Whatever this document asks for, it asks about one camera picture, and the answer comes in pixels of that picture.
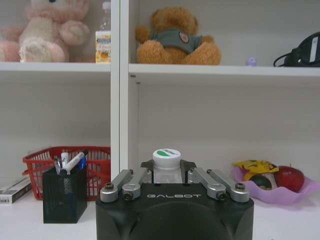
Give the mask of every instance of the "bottle label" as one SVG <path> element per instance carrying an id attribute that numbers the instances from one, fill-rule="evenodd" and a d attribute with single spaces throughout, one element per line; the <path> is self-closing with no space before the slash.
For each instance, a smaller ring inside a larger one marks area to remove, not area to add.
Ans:
<path id="1" fill-rule="evenodd" d="M 95 33 L 95 63 L 111 63 L 111 31 Z"/>

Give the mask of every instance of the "white shelf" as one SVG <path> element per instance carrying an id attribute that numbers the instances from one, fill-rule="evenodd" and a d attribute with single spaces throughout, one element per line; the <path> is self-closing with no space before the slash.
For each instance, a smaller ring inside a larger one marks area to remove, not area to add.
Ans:
<path id="1" fill-rule="evenodd" d="M 129 64 L 148 85 L 320 87 L 320 68 Z"/>
<path id="2" fill-rule="evenodd" d="M 42 201 L 31 191 L 13 205 L 0 205 L 0 211 L 0 239 L 97 239 L 95 202 L 88 202 L 77 224 L 43 224 Z M 320 193 L 292 206 L 254 200 L 252 240 L 317 239 L 319 221 Z"/>
<path id="3" fill-rule="evenodd" d="M 0 83 L 110 84 L 110 64 L 0 63 Z"/>

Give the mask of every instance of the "bottle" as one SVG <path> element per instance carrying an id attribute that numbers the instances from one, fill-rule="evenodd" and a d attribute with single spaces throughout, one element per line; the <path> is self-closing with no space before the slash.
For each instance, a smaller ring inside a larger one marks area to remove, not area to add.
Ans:
<path id="1" fill-rule="evenodd" d="M 154 183 L 181 184 L 181 153 L 174 149 L 162 148 L 153 152 Z"/>
<path id="2" fill-rule="evenodd" d="M 111 2 L 102 5 L 104 14 L 99 31 L 95 32 L 95 63 L 111 63 Z"/>

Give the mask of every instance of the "green cap label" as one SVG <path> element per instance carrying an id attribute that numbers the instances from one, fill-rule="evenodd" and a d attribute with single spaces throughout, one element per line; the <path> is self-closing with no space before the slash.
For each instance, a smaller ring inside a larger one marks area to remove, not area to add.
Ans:
<path id="1" fill-rule="evenodd" d="M 170 155 L 166 154 L 164 151 L 157 151 L 156 153 L 163 157 L 170 157 Z"/>

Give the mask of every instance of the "teddy bear shirt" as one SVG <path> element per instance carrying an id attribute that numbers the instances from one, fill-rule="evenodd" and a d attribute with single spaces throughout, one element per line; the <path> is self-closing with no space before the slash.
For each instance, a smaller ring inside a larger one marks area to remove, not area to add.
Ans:
<path id="1" fill-rule="evenodd" d="M 151 35 L 150 40 L 160 42 L 164 48 L 175 47 L 188 54 L 193 53 L 202 44 L 202 36 L 190 36 L 178 28 L 169 28 L 165 31 L 154 33 Z"/>

